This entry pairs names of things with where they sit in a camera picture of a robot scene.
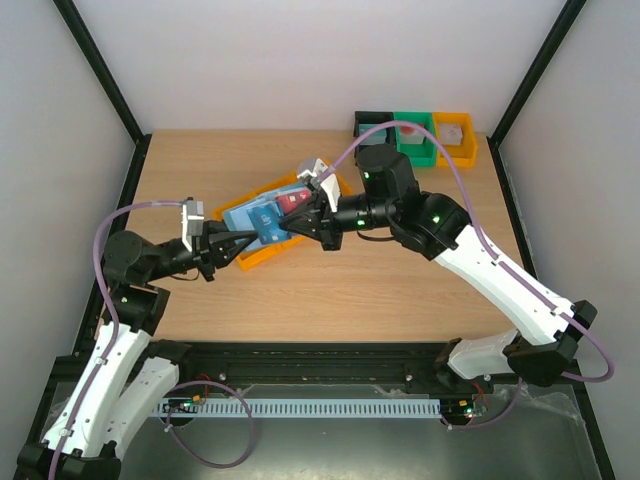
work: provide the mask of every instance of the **wooden tabletop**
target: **wooden tabletop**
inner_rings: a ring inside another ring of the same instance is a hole
[[[335,159],[351,142],[335,131],[156,131],[136,202],[205,202],[208,216],[291,171],[309,156]],[[476,166],[462,176],[484,230],[519,260],[511,224],[484,135]],[[353,160],[340,173],[362,191]],[[448,168],[416,169],[423,190],[462,204]],[[180,236],[180,212],[133,212],[128,229],[158,243]],[[388,230],[372,235],[388,234]],[[466,282],[395,242],[345,235],[342,250],[305,240],[243,272],[233,263],[206,283],[164,279],[171,291],[156,338],[192,341],[417,342],[477,338],[510,322]]]

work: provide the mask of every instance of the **small item in bin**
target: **small item in bin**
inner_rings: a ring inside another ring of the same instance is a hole
[[[249,215],[249,219],[258,232],[263,245],[284,242],[291,238],[289,232],[282,230],[278,226],[280,215],[276,212],[276,208],[277,206],[273,203],[266,203],[250,208],[247,211],[247,215]]]
[[[373,123],[363,123],[362,125],[360,125],[360,128],[358,129],[358,135],[362,135],[363,133],[365,133],[366,131],[372,129],[375,126],[376,125],[373,124]],[[377,132],[375,132],[372,135],[370,135],[367,138],[365,138],[360,143],[360,145],[379,145],[379,144],[384,143],[386,141],[387,141],[387,132],[386,132],[386,130],[378,130]]]
[[[400,127],[400,143],[405,145],[420,145],[424,141],[424,135],[411,127]]]
[[[440,142],[443,145],[451,147],[459,147],[462,145],[462,126],[456,123],[441,123],[438,125],[440,129]]]
[[[298,205],[302,205],[309,198],[311,198],[311,192],[308,188],[303,188],[294,192],[284,193],[276,197],[276,201],[282,210],[282,213],[288,215]]]

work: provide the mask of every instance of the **purple cable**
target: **purple cable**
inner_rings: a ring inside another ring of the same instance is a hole
[[[444,423],[447,426],[447,428],[450,428],[451,430],[473,430],[475,428],[488,427],[490,425],[498,423],[504,417],[509,415],[509,413],[511,413],[511,410],[513,410],[513,408],[516,406],[516,402],[518,401],[518,397],[520,396],[521,391],[522,391],[522,379],[518,378],[516,391],[513,394],[513,399],[511,400],[511,402],[509,402],[509,405],[507,405],[507,408],[505,408],[502,411],[502,413],[497,417],[494,417],[491,420],[487,420],[484,423],[478,423],[477,425],[451,425],[449,422],[447,422],[446,418],[441,417],[440,419],[442,420],[442,423]]]
[[[165,425],[169,429],[168,430],[169,433],[171,434],[173,439],[176,441],[176,443],[180,446],[180,448],[182,448],[182,450],[184,450],[184,452],[187,455],[189,455],[194,460],[200,462],[201,464],[203,464],[203,465],[205,465],[207,467],[210,467],[210,468],[218,468],[218,469],[237,467],[242,462],[244,462],[247,458],[249,458],[249,455],[251,455],[251,452],[253,451],[253,448],[256,445],[256,427],[255,427],[255,423],[254,423],[254,420],[253,420],[253,415],[251,414],[251,407],[249,407],[249,404],[247,403],[247,401],[244,398],[242,398],[242,395],[240,395],[238,392],[236,392],[232,388],[229,388],[226,385],[223,385],[222,383],[209,382],[207,380],[195,380],[195,381],[192,381],[192,382],[181,383],[180,385],[177,385],[174,388],[172,388],[171,391],[175,392],[176,390],[181,390],[181,389],[186,388],[186,387],[192,387],[194,385],[209,385],[210,387],[221,388],[222,390],[224,390],[227,393],[230,393],[231,395],[233,395],[234,397],[236,397],[240,401],[240,403],[244,407],[245,411],[247,412],[247,418],[249,419],[249,443],[247,444],[247,448],[244,450],[242,455],[240,455],[240,457],[238,457],[237,460],[235,460],[235,461],[233,461],[231,463],[213,463],[213,462],[210,462],[208,460],[205,460],[204,458],[200,457],[197,453],[195,453],[191,449],[189,449],[189,447],[187,447],[184,444],[182,439],[175,432],[175,429],[171,425],[171,414],[173,413],[173,409],[169,410],[169,413],[167,414],[167,420],[165,422]]]
[[[344,161],[344,159],[347,158],[347,156],[360,143],[362,143],[362,141],[364,139],[370,137],[371,135],[373,135],[376,132],[379,132],[380,130],[384,130],[384,129],[391,128],[391,127],[411,127],[414,130],[417,130],[418,132],[423,134],[425,137],[427,137],[429,139],[429,141],[436,146],[438,151],[447,160],[447,163],[449,164],[449,167],[451,168],[451,172],[453,172],[453,176],[455,177],[456,183],[458,184],[458,189],[460,190],[460,193],[462,194],[462,198],[464,200],[464,204],[467,207],[467,212],[469,213],[469,217],[471,218],[471,225],[473,226],[473,229],[475,230],[476,235],[478,236],[478,240],[480,241],[480,243],[482,244],[484,249],[487,251],[487,253],[491,256],[491,258],[493,260],[496,260],[498,258],[498,254],[491,248],[491,245],[489,244],[489,242],[487,240],[487,237],[485,237],[485,235],[484,235],[484,231],[482,230],[482,227],[480,226],[480,221],[478,220],[476,212],[473,209],[473,205],[471,204],[471,199],[469,198],[469,195],[467,194],[467,191],[464,188],[464,183],[462,182],[462,177],[460,176],[460,172],[458,171],[458,168],[456,167],[455,163],[451,159],[451,155],[449,155],[449,152],[447,152],[447,149],[444,148],[444,146],[440,142],[438,142],[436,137],[429,130],[427,130],[426,128],[424,128],[421,125],[418,125],[418,124],[412,123],[412,122],[405,122],[403,120],[391,120],[389,122],[384,122],[384,123],[381,123],[379,125],[376,125],[373,128],[370,128],[365,133],[363,133],[358,138],[356,138],[351,143],[351,145],[349,145],[349,147],[342,153],[342,155],[340,155],[338,157],[338,159],[335,162],[333,162],[333,164],[331,166],[329,166],[329,168],[323,174],[321,174],[318,177],[319,182],[322,183],[322,181],[325,178],[327,178],[329,175],[334,173],[336,171],[336,169],[340,166],[340,164]],[[506,263],[504,263],[502,261],[499,261],[498,265],[500,265],[509,275],[511,275],[511,277],[513,277],[518,283],[520,283],[520,285],[522,285],[532,295],[534,295],[538,300],[540,300],[546,307],[548,307],[549,310],[553,311],[553,310],[556,309],[557,305],[555,305],[553,302],[548,300],[533,285],[531,285],[527,280],[522,278],[521,275],[518,275],[518,273],[515,272],[509,265],[507,265]],[[569,325],[571,325],[576,330],[578,330],[580,333],[582,333],[585,337],[587,337],[589,339],[589,341],[593,344],[593,346],[596,347],[598,352],[600,352],[600,355],[602,355],[602,358],[604,358],[605,362],[607,363],[607,371],[606,371],[606,373],[604,373],[603,375],[601,375],[599,377],[583,377],[581,375],[575,375],[573,373],[568,373],[568,372],[563,372],[562,376],[565,377],[565,378],[569,378],[571,380],[579,381],[579,382],[599,383],[599,382],[604,382],[606,380],[609,380],[614,374],[615,364],[613,362],[613,358],[611,357],[611,354],[607,351],[606,347],[600,342],[600,340],[598,340],[598,338],[593,333],[591,333],[588,329],[584,328],[580,324],[580,322],[578,322],[574,318],[570,317],[569,315],[567,315],[564,312],[560,314],[560,318],[562,318],[564,321],[569,323]]]
[[[104,303],[107,306],[107,310],[109,310],[109,313],[111,314],[111,320],[113,321],[113,333],[111,335],[111,339],[109,340],[109,343],[107,344],[107,347],[102,352],[102,356],[100,357],[102,358],[102,360],[107,359],[107,357],[109,356],[109,353],[115,346],[116,341],[118,340],[118,331],[120,329],[120,319],[118,318],[118,312],[116,312],[116,308],[113,305],[113,300],[111,300],[111,297],[109,296],[109,289],[107,288],[107,283],[105,282],[104,275],[102,274],[102,266],[100,265],[100,260],[102,258],[102,251],[101,251],[102,245],[107,236],[107,231],[109,229],[109,226],[111,225],[111,222],[113,222],[113,220],[116,217],[119,217],[123,213],[127,213],[132,210],[137,210],[139,208],[180,207],[180,206],[182,206],[182,202],[175,202],[175,201],[145,202],[145,203],[136,203],[134,205],[127,205],[126,207],[119,208],[115,212],[111,213],[107,218],[105,218],[102,221],[102,223],[98,227],[98,230],[96,231],[96,235],[93,238],[93,269],[96,272],[96,280],[98,281],[98,288],[100,289],[100,294],[104,299]],[[98,371],[100,370],[100,367],[102,365],[104,364],[97,363],[91,370],[91,373],[89,373],[89,376],[87,377],[87,381],[85,382],[82,389],[80,390],[80,393],[78,393],[78,397],[75,403],[73,404],[73,407],[71,407],[71,412],[69,412],[67,423],[64,426],[65,430],[71,431],[73,427],[73,423],[76,420],[76,416],[78,415],[78,411],[82,406],[82,402],[87,396],[87,392],[89,391],[91,384],[93,383],[96,376],[98,375]],[[62,453],[62,449],[64,448],[64,444],[66,442],[67,442],[66,436],[60,438],[60,440],[58,441],[58,445],[53,452],[53,457],[51,458],[49,474],[47,475],[48,480],[55,480],[56,469],[58,467],[58,462],[60,461],[60,455]]]

